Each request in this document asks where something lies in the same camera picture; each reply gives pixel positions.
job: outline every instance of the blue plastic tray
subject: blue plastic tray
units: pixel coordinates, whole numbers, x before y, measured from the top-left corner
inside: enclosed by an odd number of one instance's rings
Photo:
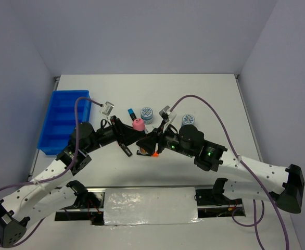
[[[81,96],[90,98],[89,91],[53,91],[38,142],[38,149],[46,155],[59,154],[67,146],[75,128],[75,101]],[[91,102],[80,100],[78,104],[79,122],[89,121],[90,109]]]

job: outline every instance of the tabletop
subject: tabletop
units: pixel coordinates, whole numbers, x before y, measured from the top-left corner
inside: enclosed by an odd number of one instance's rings
[[[121,75],[63,75],[57,90],[89,90],[97,102],[115,105],[112,115],[131,124],[127,109],[139,117],[143,107],[154,111],[148,131],[162,121],[158,112],[170,107],[182,96],[194,94],[210,103],[223,120],[239,154],[259,160],[241,94],[233,74],[121,74]],[[90,123],[99,128],[100,107],[92,105]],[[211,110],[194,98],[184,99],[174,110],[173,125],[179,129],[184,114],[195,117],[195,126],[205,139],[229,147],[224,132]],[[136,145],[129,146],[132,157],[116,143],[90,153],[92,161],[74,179],[86,187],[181,186],[209,185],[221,176],[204,172],[194,165],[193,158],[172,151],[163,151],[158,158],[136,156]],[[39,151],[33,165],[33,177],[42,172],[54,159]],[[252,223],[252,202],[244,200],[246,217],[238,219]],[[282,212],[289,233],[290,249],[300,249],[290,215]],[[266,249],[284,249],[284,237],[277,216],[266,203],[266,213],[259,225],[261,240]],[[205,218],[199,223],[148,226],[91,226],[86,221],[54,221],[45,219],[37,233],[17,249],[260,249],[253,228],[242,228],[230,217]]]

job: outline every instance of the blue and white can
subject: blue and white can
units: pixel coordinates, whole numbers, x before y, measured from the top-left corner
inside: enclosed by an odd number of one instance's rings
[[[144,124],[151,124],[153,122],[152,119],[154,116],[154,112],[151,108],[149,107],[142,108],[140,114]]]
[[[182,119],[182,126],[194,124],[195,118],[190,114],[185,114]]]

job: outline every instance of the pink bottle cap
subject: pink bottle cap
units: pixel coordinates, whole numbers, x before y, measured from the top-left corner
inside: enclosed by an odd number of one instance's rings
[[[137,131],[144,131],[146,129],[146,126],[144,125],[144,121],[141,118],[135,119],[132,125],[133,125],[133,129]]]

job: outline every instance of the gray wall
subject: gray wall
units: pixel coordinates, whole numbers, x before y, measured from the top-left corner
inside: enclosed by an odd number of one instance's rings
[[[13,0],[55,75],[239,73],[276,0]]]
[[[9,2],[1,0],[0,187],[27,178],[52,82]]]
[[[305,1],[279,0],[241,74],[265,161],[297,164],[305,177]],[[293,222],[305,250],[305,192]]]

